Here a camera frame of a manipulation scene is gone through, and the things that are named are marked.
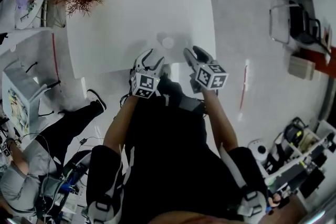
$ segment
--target cable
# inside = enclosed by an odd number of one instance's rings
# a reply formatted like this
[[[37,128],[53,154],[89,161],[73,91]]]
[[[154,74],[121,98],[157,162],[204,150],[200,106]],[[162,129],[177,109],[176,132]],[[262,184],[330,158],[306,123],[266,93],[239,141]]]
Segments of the cable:
[[[77,152],[76,152],[76,153],[79,152],[80,147],[83,146],[83,145],[87,142],[87,140],[90,139],[90,138],[104,139],[104,138],[98,138],[98,137],[94,137],[94,136],[90,136],[90,137],[88,137],[88,138],[84,138],[84,139],[82,139],[81,141],[79,141],[80,146],[79,146],[79,148],[77,149]]]
[[[86,185],[83,184],[82,179],[80,179],[79,182],[80,182],[84,187],[86,187]]]
[[[49,115],[51,115],[51,114],[54,114],[54,110],[53,111],[51,111],[50,113],[48,113],[48,114],[42,114],[42,115],[39,115],[39,117],[43,117],[43,116],[49,116]]]
[[[38,64],[38,62],[34,62],[34,63],[27,69],[26,73],[28,73],[28,71],[29,71],[34,65],[37,65],[37,64]]]

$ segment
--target black shirt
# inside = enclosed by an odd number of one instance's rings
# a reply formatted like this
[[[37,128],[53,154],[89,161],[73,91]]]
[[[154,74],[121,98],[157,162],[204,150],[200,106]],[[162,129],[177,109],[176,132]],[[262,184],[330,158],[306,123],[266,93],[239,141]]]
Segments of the black shirt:
[[[202,116],[140,100],[129,126],[128,155],[133,146],[134,166],[124,187],[121,223],[148,223],[169,211],[242,220],[236,215],[242,193],[222,160],[208,148]],[[250,150],[236,148],[229,155],[245,181],[266,195]],[[120,157],[113,150],[93,149],[88,205],[112,186],[119,165]]]

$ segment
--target hand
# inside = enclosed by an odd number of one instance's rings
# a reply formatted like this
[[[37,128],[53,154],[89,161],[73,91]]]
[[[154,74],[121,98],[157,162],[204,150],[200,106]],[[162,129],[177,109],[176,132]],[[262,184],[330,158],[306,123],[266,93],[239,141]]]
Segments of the hand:
[[[148,99],[156,91],[160,81],[159,75],[164,64],[164,57],[154,67],[146,66],[145,61],[152,52],[153,49],[147,50],[136,58],[130,71],[129,83],[131,89],[129,94]]]
[[[208,90],[207,88],[201,88],[201,92],[203,95],[207,95],[207,96],[217,96],[216,91],[214,90]]]
[[[6,139],[5,143],[6,143],[7,149],[8,149],[9,151],[11,151],[10,146],[11,146],[12,143],[15,143],[15,141],[14,141],[13,138],[10,138],[10,137],[9,137],[9,138]]]
[[[200,47],[193,46],[193,52],[189,49],[185,48],[183,50],[183,55],[185,60],[187,61],[188,65],[193,69],[193,73],[190,75],[191,80],[191,88],[193,89],[194,93],[199,93],[203,90],[204,86],[201,85],[196,81],[197,71],[200,65],[209,64],[209,63],[217,63],[214,58],[208,54],[204,49]]]

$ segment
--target gray shirt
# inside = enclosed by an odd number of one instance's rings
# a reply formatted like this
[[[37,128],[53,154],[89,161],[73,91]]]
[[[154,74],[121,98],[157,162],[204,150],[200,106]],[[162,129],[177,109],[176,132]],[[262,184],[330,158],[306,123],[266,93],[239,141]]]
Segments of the gray shirt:
[[[29,173],[24,175],[12,162],[0,180],[1,195],[12,207],[14,215],[30,216],[35,214],[35,201],[39,194],[40,180],[38,176],[56,172],[56,165],[49,153],[33,140],[23,151]]]

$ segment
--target shoe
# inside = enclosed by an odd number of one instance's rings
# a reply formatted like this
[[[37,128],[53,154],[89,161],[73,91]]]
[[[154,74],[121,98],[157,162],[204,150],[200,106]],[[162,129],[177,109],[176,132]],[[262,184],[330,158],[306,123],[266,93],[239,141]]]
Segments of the shoe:
[[[62,110],[60,110],[60,111],[57,113],[57,116],[56,116],[57,120],[62,119],[62,118],[65,116],[65,114],[67,114],[67,113],[69,113],[69,112],[70,112],[70,111],[68,111],[68,110],[66,110],[66,109],[62,109]]]
[[[93,101],[96,101],[98,103],[101,104],[103,110],[105,111],[106,110],[106,104],[104,103],[104,101],[100,98],[100,96],[93,90],[89,89],[87,90],[87,98],[89,99],[90,102],[93,102]]]
[[[283,139],[284,139],[284,133],[280,133],[278,137],[274,140],[274,143],[280,145],[283,142]]]

